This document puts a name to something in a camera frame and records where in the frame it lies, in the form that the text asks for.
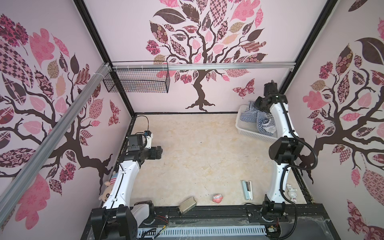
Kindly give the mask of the blue white striped tank top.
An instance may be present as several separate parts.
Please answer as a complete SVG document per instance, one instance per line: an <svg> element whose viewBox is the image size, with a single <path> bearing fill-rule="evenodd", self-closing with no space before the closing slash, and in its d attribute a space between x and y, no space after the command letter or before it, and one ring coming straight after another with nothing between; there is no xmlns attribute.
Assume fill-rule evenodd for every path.
<svg viewBox="0 0 384 240"><path fill-rule="evenodd" d="M273 136L277 131L273 116L258 110L254 104L255 101L249 101L246 111L240 115L240 120L256 124L258 132L262 135Z"/></svg>

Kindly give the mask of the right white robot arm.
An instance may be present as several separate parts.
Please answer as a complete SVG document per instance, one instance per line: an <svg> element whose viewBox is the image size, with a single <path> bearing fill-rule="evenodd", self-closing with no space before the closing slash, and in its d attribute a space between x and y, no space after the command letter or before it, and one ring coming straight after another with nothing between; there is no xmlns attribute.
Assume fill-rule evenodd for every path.
<svg viewBox="0 0 384 240"><path fill-rule="evenodd" d="M303 138L296 135L288 112L288 100L280 94L277 83L271 81L264 85L264 96L257 98L255 108L272 114L277 129L278 139L269 148L269 157L274 161L273 178L261 209L262 218L272 222L284 215L286 203L292 203L284 193L290 169L313 170L318 165L318 154ZM307 147L314 156L314 162L308 167L295 165L303 147Z"/></svg>

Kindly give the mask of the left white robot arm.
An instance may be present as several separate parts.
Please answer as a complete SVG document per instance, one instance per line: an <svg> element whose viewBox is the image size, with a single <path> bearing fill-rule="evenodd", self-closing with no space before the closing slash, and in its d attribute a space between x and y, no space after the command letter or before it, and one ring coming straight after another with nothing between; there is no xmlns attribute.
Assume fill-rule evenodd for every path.
<svg viewBox="0 0 384 240"><path fill-rule="evenodd" d="M145 160L159 160L163 149L160 146L140 151L126 152L121 156L117 178L103 206L93 209L90 223L96 240L135 240L139 227L155 222L155 207L152 201L130 204L135 179Z"/></svg>

